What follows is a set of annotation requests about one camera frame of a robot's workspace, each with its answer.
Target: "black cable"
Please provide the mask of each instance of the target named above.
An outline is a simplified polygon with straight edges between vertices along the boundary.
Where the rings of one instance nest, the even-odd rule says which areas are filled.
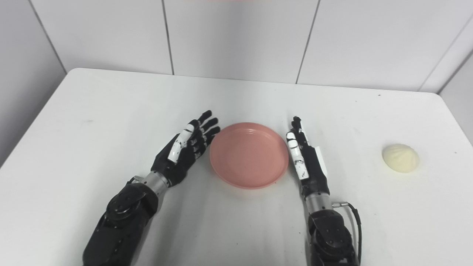
[[[361,265],[361,219],[359,218],[358,210],[348,202],[353,216],[355,216],[356,224],[358,225],[358,265]]]

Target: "robotic hand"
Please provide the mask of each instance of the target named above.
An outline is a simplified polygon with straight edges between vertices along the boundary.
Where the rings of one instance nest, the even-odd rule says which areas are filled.
[[[361,220],[348,202],[330,201],[327,170],[319,147],[310,146],[299,117],[286,134],[292,161],[300,179],[301,194],[306,201],[310,239],[311,266],[359,266],[361,263]],[[358,225],[358,258],[343,217],[334,207],[348,206]]]
[[[209,110],[189,122],[156,156],[145,178],[133,177],[110,200],[84,250],[84,266],[131,264],[146,225],[158,211],[158,196],[184,180],[220,132],[218,119],[211,116]]]

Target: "table surface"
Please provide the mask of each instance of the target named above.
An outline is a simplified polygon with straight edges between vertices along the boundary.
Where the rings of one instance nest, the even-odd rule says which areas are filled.
[[[359,209],[363,265],[470,264],[473,148],[438,95],[90,69],[69,72],[0,169],[2,264],[81,265],[108,201],[207,109],[281,136],[300,116],[332,200]],[[419,153],[417,170],[386,166],[392,143]],[[306,265],[297,182],[290,167],[269,187],[233,187],[206,153],[164,196],[135,265]]]

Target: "white wall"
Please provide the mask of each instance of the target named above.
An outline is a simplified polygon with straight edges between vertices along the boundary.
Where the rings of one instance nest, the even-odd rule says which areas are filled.
[[[160,0],[31,0],[66,71],[171,74]]]
[[[0,1],[0,165],[65,72],[27,0]]]
[[[473,49],[471,0],[32,2],[66,70],[295,83],[311,33],[299,83],[436,92]]]
[[[317,1],[165,4],[176,75],[296,82]]]
[[[470,55],[440,96],[466,137],[473,143],[473,56]]]
[[[298,83],[436,92],[473,48],[457,38],[472,15],[471,0],[321,0]]]

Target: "pink plate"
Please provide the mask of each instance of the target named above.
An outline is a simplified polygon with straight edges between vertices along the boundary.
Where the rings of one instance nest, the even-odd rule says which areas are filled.
[[[210,163],[217,175],[241,188],[262,188],[286,172],[286,143],[271,128],[237,123],[224,128],[210,145]]]

